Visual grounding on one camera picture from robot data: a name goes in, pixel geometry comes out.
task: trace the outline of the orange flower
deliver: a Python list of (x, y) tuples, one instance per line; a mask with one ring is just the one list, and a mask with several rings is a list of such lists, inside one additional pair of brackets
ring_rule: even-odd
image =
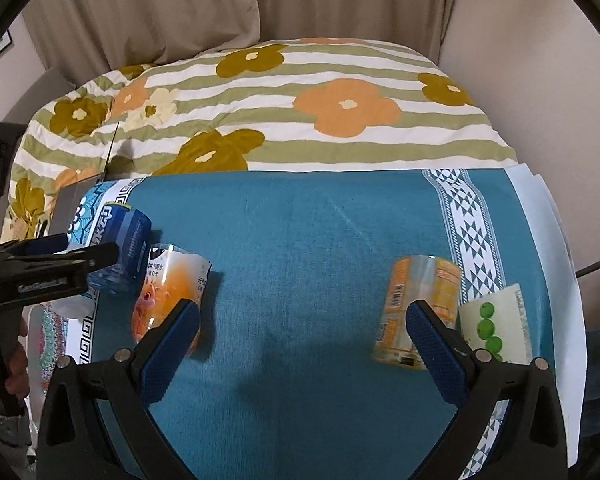
[(110, 116), (115, 117), (128, 112), (129, 110), (133, 110), (134, 108), (141, 107), (149, 98), (146, 88), (144, 87), (145, 83), (146, 76), (142, 76), (118, 92), (118, 95), (113, 99)]
[(245, 48), (227, 54), (216, 66), (218, 77), (234, 77), (245, 70), (249, 72), (266, 72), (281, 65), (285, 57), (279, 50), (285, 45), (271, 44), (260, 48)]
[(323, 44), (359, 43), (359, 44), (366, 44), (362, 40), (355, 40), (353, 38), (300, 38), (300, 43), (323, 43)]
[(466, 90), (446, 76), (423, 72), (418, 74), (418, 81), (424, 84), (422, 93), (430, 101), (446, 106), (474, 104)]
[(402, 113), (395, 101), (380, 95), (378, 86), (346, 78), (302, 92), (294, 108), (315, 115), (315, 129), (333, 137), (355, 137), (367, 126), (393, 124)]
[(84, 168), (83, 170), (62, 170), (58, 176), (56, 176), (56, 180), (54, 181), (54, 187), (56, 188), (56, 194), (51, 197), (51, 202), (49, 203), (49, 211), (54, 211), (56, 209), (56, 200), (58, 198), (58, 192), (63, 188), (70, 186), (71, 184), (75, 184), (76, 182), (80, 182), (85, 178), (89, 178), (90, 176), (97, 175), (98, 171), (93, 168)]

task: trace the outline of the blue tablecloth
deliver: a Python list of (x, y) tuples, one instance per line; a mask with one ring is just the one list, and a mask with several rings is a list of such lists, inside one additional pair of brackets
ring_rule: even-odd
[[(122, 194), (116, 185), (105, 184), (108, 200), (124, 195), (161, 241), (213, 262), (201, 348), (151, 407), (201, 480), (414, 471), (454, 409), (427, 372), (370, 359), (401, 256), (456, 261), (464, 299), (519, 283), (534, 355), (554, 362), (542, 267), (503, 170), (187, 174)], [(100, 297), (92, 360), (133, 345), (132, 307)]]

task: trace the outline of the blue gripper pad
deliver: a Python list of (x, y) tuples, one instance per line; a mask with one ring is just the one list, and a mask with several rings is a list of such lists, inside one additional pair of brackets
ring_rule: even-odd
[[(454, 350), (445, 342), (418, 302), (411, 303), (407, 308), (405, 323), (440, 395), (445, 402), (460, 408), (469, 396), (469, 389), (464, 367), (456, 358)], [(442, 322), (439, 327), (449, 330)]]
[(162, 400), (199, 329), (198, 306), (180, 300), (162, 324), (149, 330), (138, 343), (132, 375), (145, 406)]
[(25, 242), (25, 256), (38, 256), (39, 254), (54, 254), (64, 251), (69, 243), (66, 234), (30, 238)]

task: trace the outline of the white patterned border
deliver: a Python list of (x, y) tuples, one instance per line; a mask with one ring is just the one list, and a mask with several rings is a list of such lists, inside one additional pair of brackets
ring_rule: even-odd
[[(422, 170), (436, 188), (454, 263), (462, 271), (460, 304), (506, 286), (491, 216), (480, 190), (467, 170)], [(496, 403), (478, 447), (460, 480), (482, 468), (504, 419), (508, 401)]]
[[(98, 307), (98, 296), (94, 296), (96, 308)], [(80, 361), (78, 364), (91, 362), (91, 341), (93, 340), (93, 324), (96, 315), (96, 308), (93, 309), (93, 314), (84, 317), (82, 320), (82, 332), (80, 333)]]

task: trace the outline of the floral bedspread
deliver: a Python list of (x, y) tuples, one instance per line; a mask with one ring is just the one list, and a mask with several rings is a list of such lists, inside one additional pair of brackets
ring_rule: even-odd
[(2, 241), (44, 234), (63, 186), (197, 171), (504, 167), (512, 148), (434, 63), (304, 38), (138, 65), (43, 107), (18, 150)]

